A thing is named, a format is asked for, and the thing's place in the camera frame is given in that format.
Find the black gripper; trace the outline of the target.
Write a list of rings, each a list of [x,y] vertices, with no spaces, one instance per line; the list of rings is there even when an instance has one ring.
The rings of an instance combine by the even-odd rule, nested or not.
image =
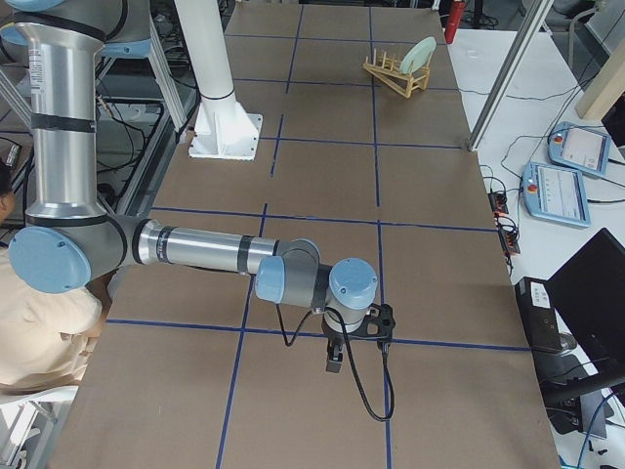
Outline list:
[[[362,321],[353,324],[345,322],[345,326],[349,338],[375,339],[378,348],[388,353],[395,329],[393,308],[389,304],[371,304]],[[339,373],[345,336],[339,316],[331,308],[323,314],[322,330],[328,339],[325,371]]]

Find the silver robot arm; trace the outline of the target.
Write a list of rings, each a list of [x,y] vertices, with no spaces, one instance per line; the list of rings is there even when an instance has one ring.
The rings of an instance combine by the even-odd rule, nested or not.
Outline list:
[[[36,198],[10,243],[17,275],[63,293],[115,268],[156,262],[251,275],[259,298],[322,315],[327,369],[353,357],[353,338],[387,353],[395,321],[377,305],[377,276],[357,258],[321,263],[308,240],[175,228],[118,216],[97,199],[96,61],[151,50],[146,1],[15,1],[3,40],[28,50]]]

